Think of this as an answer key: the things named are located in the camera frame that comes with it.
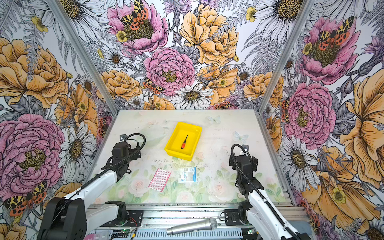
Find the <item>silver microphone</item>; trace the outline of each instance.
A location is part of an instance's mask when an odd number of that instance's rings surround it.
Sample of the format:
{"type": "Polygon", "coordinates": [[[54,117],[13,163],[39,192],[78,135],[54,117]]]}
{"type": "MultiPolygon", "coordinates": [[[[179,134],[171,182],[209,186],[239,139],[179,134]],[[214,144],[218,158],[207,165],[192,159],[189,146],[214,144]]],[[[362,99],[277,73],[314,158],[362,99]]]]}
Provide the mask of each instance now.
{"type": "Polygon", "coordinates": [[[210,217],[202,221],[171,227],[167,229],[167,234],[174,235],[174,234],[192,232],[192,231],[198,231],[198,230],[213,230],[216,228],[217,228],[216,219],[210,217]]]}

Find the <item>white table surface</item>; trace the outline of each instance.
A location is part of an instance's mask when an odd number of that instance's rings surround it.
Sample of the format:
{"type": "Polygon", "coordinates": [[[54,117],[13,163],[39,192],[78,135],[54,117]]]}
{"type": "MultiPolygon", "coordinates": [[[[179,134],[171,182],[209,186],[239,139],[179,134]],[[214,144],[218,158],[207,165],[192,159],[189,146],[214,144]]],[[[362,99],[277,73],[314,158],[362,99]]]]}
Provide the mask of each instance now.
{"type": "Polygon", "coordinates": [[[235,187],[236,171],[228,165],[231,146],[242,144],[234,137],[248,135],[245,144],[250,154],[258,159],[254,176],[267,189],[274,202],[283,202],[284,196],[276,170],[263,140],[253,110],[143,110],[121,111],[108,135],[91,176],[99,172],[111,156],[111,150],[119,141],[120,134],[139,132],[147,143],[141,150],[141,158],[131,161],[131,174],[125,176],[104,191],[94,203],[109,200],[125,201],[126,204],[172,203],[225,203],[240,202],[244,197],[235,187]],[[192,161],[177,159],[164,150],[178,122],[186,122],[203,128],[192,161]],[[177,183],[179,167],[197,167],[197,183],[177,183]],[[161,168],[171,172],[163,192],[148,188],[155,171],[161,168]]]}

